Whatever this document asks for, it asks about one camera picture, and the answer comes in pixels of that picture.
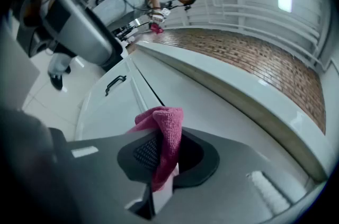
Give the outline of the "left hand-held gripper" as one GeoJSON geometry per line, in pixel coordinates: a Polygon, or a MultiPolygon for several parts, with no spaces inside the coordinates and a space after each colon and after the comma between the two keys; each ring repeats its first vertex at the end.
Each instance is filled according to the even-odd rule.
{"type": "MultiPolygon", "coordinates": [[[[94,14],[89,0],[55,0],[50,34],[64,48],[110,70],[122,60],[123,47],[94,14]]],[[[42,25],[26,26],[9,8],[0,8],[0,112],[20,110],[41,74],[32,57],[54,48],[42,25]]]]}

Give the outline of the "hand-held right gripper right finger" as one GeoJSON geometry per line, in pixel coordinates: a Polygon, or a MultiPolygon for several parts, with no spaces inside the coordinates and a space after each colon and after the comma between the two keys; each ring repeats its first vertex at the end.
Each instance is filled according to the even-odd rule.
{"type": "Polygon", "coordinates": [[[174,191],[159,224],[258,224],[292,208],[307,191],[283,168],[250,146],[184,128],[219,154],[214,174],[195,187],[174,191]]]}

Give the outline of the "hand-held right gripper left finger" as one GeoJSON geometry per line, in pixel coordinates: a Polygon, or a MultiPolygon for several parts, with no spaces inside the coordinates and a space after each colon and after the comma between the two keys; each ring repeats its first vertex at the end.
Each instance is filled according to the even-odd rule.
{"type": "Polygon", "coordinates": [[[153,224],[152,168],[141,153],[159,151],[159,132],[67,142],[52,129],[54,150],[71,197],[76,224],[153,224]]]}

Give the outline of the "large white drawer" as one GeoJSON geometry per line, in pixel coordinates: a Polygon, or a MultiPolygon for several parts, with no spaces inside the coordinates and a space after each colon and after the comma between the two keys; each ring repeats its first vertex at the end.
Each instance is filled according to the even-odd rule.
{"type": "Polygon", "coordinates": [[[148,108],[136,105],[102,105],[84,112],[78,120],[75,140],[118,136],[135,126],[135,117],[148,108]]]}

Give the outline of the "pink cloth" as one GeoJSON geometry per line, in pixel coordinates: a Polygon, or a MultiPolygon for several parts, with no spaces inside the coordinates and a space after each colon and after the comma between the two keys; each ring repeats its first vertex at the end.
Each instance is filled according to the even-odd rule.
{"type": "Polygon", "coordinates": [[[159,129],[163,136],[160,163],[152,178],[152,191],[163,189],[163,185],[175,170],[182,138],[184,114],[179,107],[158,106],[135,117],[135,126],[127,133],[146,129],[159,129]]]}
{"type": "Polygon", "coordinates": [[[154,23],[154,22],[149,22],[149,29],[151,30],[151,32],[156,33],[156,34],[160,34],[164,32],[163,28],[159,24],[154,23]]]}

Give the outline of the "white cabinet door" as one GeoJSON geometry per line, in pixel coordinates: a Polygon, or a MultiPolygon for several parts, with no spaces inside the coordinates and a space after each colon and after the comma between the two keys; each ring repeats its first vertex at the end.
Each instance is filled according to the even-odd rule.
{"type": "Polygon", "coordinates": [[[154,98],[152,91],[137,69],[132,57],[127,56],[105,73],[91,88],[83,102],[81,114],[108,104],[114,106],[137,104],[149,109],[150,103],[154,98]],[[108,96],[105,96],[106,86],[119,75],[126,75],[126,81],[118,81],[111,87],[108,96]]]}

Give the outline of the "white vanity cabinet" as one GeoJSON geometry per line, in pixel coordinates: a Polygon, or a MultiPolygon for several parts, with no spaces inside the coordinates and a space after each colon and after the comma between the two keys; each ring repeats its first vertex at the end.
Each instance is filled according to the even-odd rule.
{"type": "Polygon", "coordinates": [[[305,190],[312,180],[266,131],[221,97],[175,68],[142,51],[130,54],[155,97],[150,108],[180,107],[183,125],[251,146],[297,179],[305,190]]]}

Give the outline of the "white washbasin countertop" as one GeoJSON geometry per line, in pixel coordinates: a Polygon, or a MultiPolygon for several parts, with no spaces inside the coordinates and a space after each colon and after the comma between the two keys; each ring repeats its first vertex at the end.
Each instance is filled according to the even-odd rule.
{"type": "Polygon", "coordinates": [[[322,182],[335,156],[315,122],[291,99],[259,77],[226,62],[165,44],[139,41],[142,51],[209,89],[266,131],[306,172],[322,182]]]}

